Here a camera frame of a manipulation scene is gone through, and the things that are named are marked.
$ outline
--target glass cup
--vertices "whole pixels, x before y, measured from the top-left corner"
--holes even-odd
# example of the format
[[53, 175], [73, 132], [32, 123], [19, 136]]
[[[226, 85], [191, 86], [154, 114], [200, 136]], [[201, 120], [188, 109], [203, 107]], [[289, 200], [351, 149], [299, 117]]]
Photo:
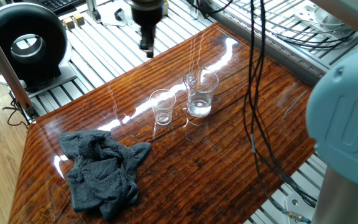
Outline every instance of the glass cup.
[[177, 98], [169, 90], [155, 90], [150, 95], [150, 102], [152, 104], [155, 122], [159, 125], [167, 125], [171, 123], [173, 106]]
[[211, 111], [212, 97], [219, 84], [218, 76], [206, 69], [193, 70], [183, 77], [188, 92], [189, 114], [203, 118]]

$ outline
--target wooden block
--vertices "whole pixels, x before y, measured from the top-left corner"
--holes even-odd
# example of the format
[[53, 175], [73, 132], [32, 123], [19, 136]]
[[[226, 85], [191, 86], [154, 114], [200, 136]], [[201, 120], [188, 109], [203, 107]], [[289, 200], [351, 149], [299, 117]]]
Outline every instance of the wooden block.
[[67, 17], [66, 19], [63, 20], [63, 22], [65, 23], [68, 29], [72, 29], [75, 27], [74, 21], [71, 17]]
[[85, 23], [84, 21], [84, 17], [82, 16], [81, 13], [77, 13], [74, 15], [74, 20], [75, 22], [80, 26], [83, 25]]

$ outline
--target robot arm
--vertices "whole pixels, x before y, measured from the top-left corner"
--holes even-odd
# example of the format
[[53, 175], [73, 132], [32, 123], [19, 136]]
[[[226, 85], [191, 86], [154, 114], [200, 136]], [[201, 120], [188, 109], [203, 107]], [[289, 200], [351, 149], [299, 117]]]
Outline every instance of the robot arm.
[[[163, 0], [126, 0], [131, 6], [132, 18], [140, 25], [141, 40], [140, 49], [144, 50], [147, 57], [154, 56], [155, 25], [162, 19]], [[97, 23], [101, 22], [96, 0], [86, 0], [88, 13]]]

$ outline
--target metal pole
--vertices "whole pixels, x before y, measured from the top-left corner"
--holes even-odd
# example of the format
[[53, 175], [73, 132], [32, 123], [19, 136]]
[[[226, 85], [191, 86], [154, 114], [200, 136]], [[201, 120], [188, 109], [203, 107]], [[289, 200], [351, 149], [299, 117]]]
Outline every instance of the metal pole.
[[358, 184], [328, 167], [312, 224], [358, 224]]
[[1, 75], [5, 78], [6, 83], [11, 88], [13, 94], [16, 97], [16, 100], [20, 103], [23, 109], [26, 110], [27, 114], [33, 119], [37, 116], [37, 113], [32, 106], [29, 96], [25, 92], [23, 86], [20, 84], [20, 81], [13, 70], [11, 64], [6, 58], [2, 48], [0, 46], [0, 72]]

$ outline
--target black cord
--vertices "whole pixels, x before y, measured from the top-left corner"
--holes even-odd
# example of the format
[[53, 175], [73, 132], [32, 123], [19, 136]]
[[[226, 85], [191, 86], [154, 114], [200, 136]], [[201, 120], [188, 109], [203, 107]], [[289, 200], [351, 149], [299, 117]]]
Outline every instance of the black cord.
[[18, 123], [18, 124], [12, 124], [11, 123], [11, 118], [13, 117], [13, 115], [16, 113], [16, 111], [20, 111], [21, 113], [22, 113], [22, 111], [21, 111], [21, 108], [20, 108], [20, 106], [18, 106], [18, 102], [16, 101], [16, 99], [14, 98], [12, 101], [11, 101], [11, 106], [12, 107], [8, 107], [8, 106], [6, 106], [6, 107], [3, 107], [2, 109], [3, 110], [13, 110], [13, 112], [11, 113], [11, 115], [9, 115], [9, 117], [8, 117], [8, 119], [7, 119], [7, 123], [8, 123], [8, 125], [10, 125], [10, 126], [19, 126], [19, 125], [21, 125], [21, 124], [24, 124], [24, 126], [25, 126], [25, 128], [29, 128], [29, 126], [28, 126], [28, 120], [27, 120], [27, 118], [25, 118], [25, 120], [27, 121], [27, 124], [25, 123], [25, 122], [23, 122], [23, 121], [21, 121], [20, 123]]
[[[246, 91], [246, 95], [244, 96], [244, 107], [242, 110], [242, 115], [243, 115], [243, 124], [244, 124], [244, 129], [246, 131], [246, 136], [248, 138], [248, 140], [250, 141], [251, 145], [252, 145], [252, 150], [254, 152], [254, 159], [255, 159], [255, 165], [256, 165], [256, 169], [257, 169], [257, 174], [258, 174], [258, 178], [260, 181], [260, 184], [265, 192], [265, 195], [267, 196], [267, 198], [271, 201], [271, 203], [278, 209], [280, 210], [282, 213], [287, 213], [286, 210], [284, 210], [284, 208], [277, 204], [275, 200], [273, 200], [271, 198], [271, 196], [268, 194], [267, 189], [265, 184], [263, 183], [263, 179], [260, 173], [260, 169], [259, 169], [259, 164], [258, 164], [258, 156], [261, 158], [262, 162], [267, 164], [268, 168], [282, 181], [284, 181], [285, 183], [287, 183], [296, 193], [298, 193], [302, 199], [310, 206], [315, 207], [316, 205], [316, 199], [313, 198], [312, 196], [308, 195], [304, 190], [302, 190], [297, 184], [296, 182], [290, 177], [290, 175], [285, 172], [285, 170], [282, 168], [282, 166], [280, 165], [280, 163], [277, 161], [276, 157], [274, 156], [273, 152], [272, 152], [272, 148], [270, 145], [270, 139], [267, 136], [267, 127], [264, 124], [264, 121], [260, 115], [259, 109], [258, 109], [258, 102], [259, 102], [259, 84], [260, 84], [260, 80], [262, 78], [262, 73], [263, 73], [263, 67], [264, 67], [264, 52], [265, 52], [265, 25], [266, 25], [266, 18], [265, 18], [265, 8], [264, 8], [264, 2], [263, 0], [261, 0], [261, 19], [262, 19], [262, 45], [261, 45], [261, 53], [259, 55], [258, 61], [257, 61], [257, 65], [255, 66], [255, 70], [254, 72], [252, 72], [252, 64], [253, 64], [253, 56], [254, 56], [254, 47], [255, 47], [255, 30], [254, 30], [254, 25], [255, 25], [255, 15], [254, 15], [254, 1], [251, 1], [251, 42], [250, 42], [250, 59], [249, 59], [249, 73], [248, 73], [248, 88]], [[252, 91], [251, 91], [251, 87], [253, 84], [253, 81], [256, 80], [256, 84], [255, 84], [255, 95], [254, 95], [254, 99], [252, 99]], [[251, 126], [250, 126], [250, 131], [247, 129], [247, 123], [246, 123], [246, 106], [247, 106], [247, 101], [249, 103], [250, 109], [251, 109], [251, 116], [252, 116], [252, 120], [251, 120]], [[256, 124], [257, 129], [260, 131], [260, 135], [262, 136], [262, 139], [264, 140], [264, 144], [267, 147], [268, 151], [269, 151], [269, 156], [270, 159], [273, 161], [273, 164], [275, 165], [275, 168], [278, 169], [278, 172], [275, 170], [274, 167], [272, 167], [267, 160], [261, 155], [261, 153], [257, 150], [257, 147], [255, 146], [255, 142], [254, 142], [254, 123]]]
[[318, 46], [318, 45], [308, 45], [308, 44], [305, 44], [305, 43], [298, 43], [296, 41], [304, 41], [304, 40], [296, 40], [296, 41], [292, 41], [292, 40], [286, 40], [284, 39], [283, 37], [280, 37], [280, 36], [277, 36], [279, 39], [283, 40], [284, 42], [287, 42], [289, 44], [294, 44], [294, 45], [298, 45], [300, 47], [310, 47], [310, 48], [314, 48], [314, 49], [333, 49], [339, 45], [341, 45], [343, 42], [345, 42], [347, 39], [349, 39], [352, 35], [354, 35], [356, 33], [356, 31], [353, 31], [351, 32], [348, 36], [346, 37], [343, 37], [341, 39], [338, 39], [338, 40], [330, 40], [330, 41], [326, 41], [326, 42], [317, 42], [319, 44], [325, 44], [325, 43], [331, 43], [331, 42], [337, 42], [337, 41], [340, 41], [339, 43], [337, 44], [334, 44], [334, 45], [330, 45], [330, 46]]
[[187, 3], [189, 5], [191, 5], [195, 9], [199, 10], [204, 18], [207, 18], [208, 16], [210, 16], [212, 14], [215, 14], [215, 13], [218, 13], [218, 12], [221, 12], [221, 11], [225, 10], [227, 7], [229, 7], [230, 4], [233, 3], [233, 0], [229, 0], [229, 2], [225, 6], [223, 6], [222, 8], [212, 10], [212, 11], [208, 11], [207, 8], [206, 8], [205, 2], [200, 3], [199, 0], [196, 0], [196, 6], [195, 6], [193, 4], [193, 2], [191, 2], [190, 0], [186, 0], [186, 1], [187, 1]]

